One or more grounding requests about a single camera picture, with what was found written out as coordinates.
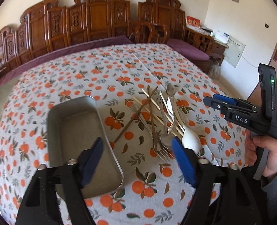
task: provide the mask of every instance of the gray metal tray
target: gray metal tray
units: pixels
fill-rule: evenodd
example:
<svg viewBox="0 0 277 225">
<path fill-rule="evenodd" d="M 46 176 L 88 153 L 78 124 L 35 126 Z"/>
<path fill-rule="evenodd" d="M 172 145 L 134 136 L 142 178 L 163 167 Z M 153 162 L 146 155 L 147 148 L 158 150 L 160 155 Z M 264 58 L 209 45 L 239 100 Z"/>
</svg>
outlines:
<svg viewBox="0 0 277 225">
<path fill-rule="evenodd" d="M 83 198 L 113 192 L 122 186 L 124 175 L 110 147 L 95 99 L 76 98 L 54 106 L 48 114 L 48 150 L 51 167 L 58 167 L 77 158 L 91 148 L 97 137 L 104 142 L 104 151 L 91 182 L 82 190 Z M 64 199 L 61 185 L 56 186 Z"/>
</svg>

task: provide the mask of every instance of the person's hand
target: person's hand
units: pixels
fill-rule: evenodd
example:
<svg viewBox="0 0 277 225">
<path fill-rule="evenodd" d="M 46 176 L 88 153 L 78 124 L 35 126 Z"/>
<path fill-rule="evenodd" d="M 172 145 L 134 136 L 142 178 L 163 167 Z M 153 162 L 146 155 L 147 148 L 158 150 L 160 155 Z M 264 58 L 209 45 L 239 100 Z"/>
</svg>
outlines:
<svg viewBox="0 0 277 225">
<path fill-rule="evenodd" d="M 267 148 L 269 150 L 268 160 L 262 175 L 271 181 L 277 175 L 277 140 L 270 136 L 255 136 L 253 140 L 251 140 L 251 131 L 246 129 L 245 132 L 247 136 L 244 143 L 244 159 L 246 164 L 253 166 L 257 160 L 257 155 L 255 153 L 256 146 Z"/>
</svg>

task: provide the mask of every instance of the wire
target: wire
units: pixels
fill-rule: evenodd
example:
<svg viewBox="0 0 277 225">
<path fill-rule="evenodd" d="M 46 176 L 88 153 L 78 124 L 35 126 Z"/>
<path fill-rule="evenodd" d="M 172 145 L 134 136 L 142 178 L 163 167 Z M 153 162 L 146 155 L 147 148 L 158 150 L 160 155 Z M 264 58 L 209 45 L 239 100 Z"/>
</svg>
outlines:
<svg viewBox="0 0 277 225">
<path fill-rule="evenodd" d="M 243 59 L 245 59 L 243 55 L 241 55 L 241 57 L 242 57 Z M 245 59 L 245 61 L 246 61 L 248 64 L 250 64 L 250 63 L 248 62 L 248 60 L 247 60 L 247 59 Z M 258 68 L 258 67 L 255 67 L 255 66 L 254 66 L 254 65 L 252 65 L 252 64 L 250 64 L 250 65 L 251 65 L 252 67 L 256 68 L 256 69 Z"/>
</svg>

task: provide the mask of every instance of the screw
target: screw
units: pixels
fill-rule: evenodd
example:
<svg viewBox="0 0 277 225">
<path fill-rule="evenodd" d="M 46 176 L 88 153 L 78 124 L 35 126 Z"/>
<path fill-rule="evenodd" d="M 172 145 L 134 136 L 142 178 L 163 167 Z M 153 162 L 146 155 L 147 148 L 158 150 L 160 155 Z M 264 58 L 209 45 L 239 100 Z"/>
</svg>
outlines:
<svg viewBox="0 0 277 225">
<path fill-rule="evenodd" d="M 77 161 L 77 159 L 70 159 L 70 160 L 68 160 L 68 165 L 75 165 L 76 163 L 77 163 L 78 161 Z"/>
<path fill-rule="evenodd" d="M 209 161 L 206 158 L 200 158 L 198 161 L 201 164 L 208 164 L 209 163 Z"/>
<path fill-rule="evenodd" d="M 40 164 L 39 166 L 38 166 L 38 170 L 44 170 L 44 169 L 46 169 L 47 167 L 46 167 L 46 165 L 45 164 Z"/>
<path fill-rule="evenodd" d="M 235 163 L 229 165 L 232 170 L 238 170 L 238 166 Z"/>
</svg>

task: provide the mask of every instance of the tablecloth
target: tablecloth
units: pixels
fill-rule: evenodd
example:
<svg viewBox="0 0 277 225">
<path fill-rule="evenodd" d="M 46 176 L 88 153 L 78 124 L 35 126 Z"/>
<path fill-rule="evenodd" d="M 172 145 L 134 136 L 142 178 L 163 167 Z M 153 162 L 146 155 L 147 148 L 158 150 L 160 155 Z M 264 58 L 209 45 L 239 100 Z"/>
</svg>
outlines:
<svg viewBox="0 0 277 225">
<path fill-rule="evenodd" d="M 0 210 L 14 224 L 23 194 L 40 163 L 49 166 L 47 115 L 56 104 L 93 96 L 111 147 L 124 172 L 124 186 L 115 193 L 85 200 L 97 225 L 177 224 L 194 194 L 176 160 L 162 161 L 140 121 L 131 123 L 133 97 L 145 99 L 148 85 L 176 88 L 177 105 L 201 140 L 200 155 L 215 165 L 244 165 L 244 129 L 205 107 L 202 100 L 224 94 L 189 60 L 162 44 L 109 46 L 46 62 L 24 72 L 14 86 L 0 120 Z M 150 115 L 143 111 L 146 120 Z M 155 122 L 157 135 L 163 126 Z M 212 200 L 219 195 L 215 185 Z M 70 224 L 65 202 L 58 199 L 64 224 Z"/>
</svg>

